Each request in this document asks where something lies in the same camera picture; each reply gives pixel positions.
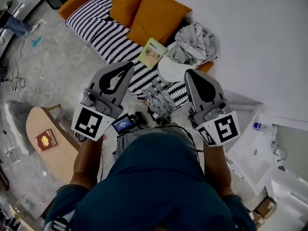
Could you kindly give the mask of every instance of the blue jeans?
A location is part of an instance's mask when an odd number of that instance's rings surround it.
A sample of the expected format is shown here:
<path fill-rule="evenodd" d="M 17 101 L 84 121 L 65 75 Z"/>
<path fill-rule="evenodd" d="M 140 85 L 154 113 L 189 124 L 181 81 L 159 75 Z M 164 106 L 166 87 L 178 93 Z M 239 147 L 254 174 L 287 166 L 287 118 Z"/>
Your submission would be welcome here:
<path fill-rule="evenodd" d="M 11 30 L 18 37 L 22 38 L 25 33 L 31 31 L 32 27 L 11 15 L 6 24 L 4 25 L 3 29 Z"/>

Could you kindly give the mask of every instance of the blue object on floor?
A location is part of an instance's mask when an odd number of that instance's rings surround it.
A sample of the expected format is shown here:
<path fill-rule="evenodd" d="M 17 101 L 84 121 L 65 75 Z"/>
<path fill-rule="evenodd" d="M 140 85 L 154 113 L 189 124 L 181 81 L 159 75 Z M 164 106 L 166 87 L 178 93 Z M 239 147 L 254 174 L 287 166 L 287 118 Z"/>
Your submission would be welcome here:
<path fill-rule="evenodd" d="M 32 47 L 35 48 L 38 42 L 40 42 L 42 37 L 37 37 L 35 40 L 32 41 Z"/>

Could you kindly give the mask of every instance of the book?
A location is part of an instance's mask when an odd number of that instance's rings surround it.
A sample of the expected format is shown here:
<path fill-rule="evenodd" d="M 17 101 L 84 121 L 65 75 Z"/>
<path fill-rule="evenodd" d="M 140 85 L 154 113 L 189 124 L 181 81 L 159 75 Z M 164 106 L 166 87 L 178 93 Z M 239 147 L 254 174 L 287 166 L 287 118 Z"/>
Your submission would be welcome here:
<path fill-rule="evenodd" d="M 50 149 L 57 145 L 57 141 L 54 138 L 54 135 L 51 131 L 51 129 L 48 129 L 47 131 L 41 133 L 38 135 L 35 140 L 37 141 L 38 147 L 41 152 Z"/>
<path fill-rule="evenodd" d="M 150 38 L 143 50 L 141 51 L 138 60 L 146 65 L 149 69 L 152 69 L 159 59 L 166 52 L 167 48 L 163 46 L 154 38 Z"/>

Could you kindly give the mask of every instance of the faucet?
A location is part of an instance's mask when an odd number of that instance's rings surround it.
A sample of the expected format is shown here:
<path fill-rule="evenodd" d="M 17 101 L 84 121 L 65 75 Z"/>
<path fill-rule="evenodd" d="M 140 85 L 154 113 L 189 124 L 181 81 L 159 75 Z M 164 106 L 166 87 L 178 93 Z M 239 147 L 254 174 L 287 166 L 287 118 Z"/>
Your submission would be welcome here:
<path fill-rule="evenodd" d="M 278 163 L 283 162 L 283 161 L 287 158 L 287 156 L 288 156 L 287 150 L 284 149 L 284 148 L 282 148 L 278 143 L 276 143 L 275 141 L 273 141 L 273 142 L 271 143 L 271 147 L 272 147 L 272 149 L 273 149 L 273 153 L 274 153 L 276 156 L 279 156 L 279 155 L 277 154 L 277 150 L 284 151 L 284 157 L 281 158 L 281 159 L 278 159 L 278 160 L 277 160 Z"/>

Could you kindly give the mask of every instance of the shirt sleeve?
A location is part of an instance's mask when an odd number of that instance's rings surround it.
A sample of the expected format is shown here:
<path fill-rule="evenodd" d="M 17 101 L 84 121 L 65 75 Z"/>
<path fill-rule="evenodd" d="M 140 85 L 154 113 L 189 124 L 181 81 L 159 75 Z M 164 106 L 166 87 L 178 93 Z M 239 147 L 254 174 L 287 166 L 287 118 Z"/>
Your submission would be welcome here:
<path fill-rule="evenodd" d="M 79 185 L 65 185 L 57 191 L 50 210 L 47 213 L 44 231 L 53 230 L 54 226 L 64 228 L 69 225 L 76 205 L 89 192 Z"/>
<path fill-rule="evenodd" d="M 236 225 L 235 230 L 256 231 L 257 228 L 249 216 L 249 210 L 246 209 L 242 200 L 237 195 L 227 195 L 222 198 L 233 215 L 233 222 Z"/>

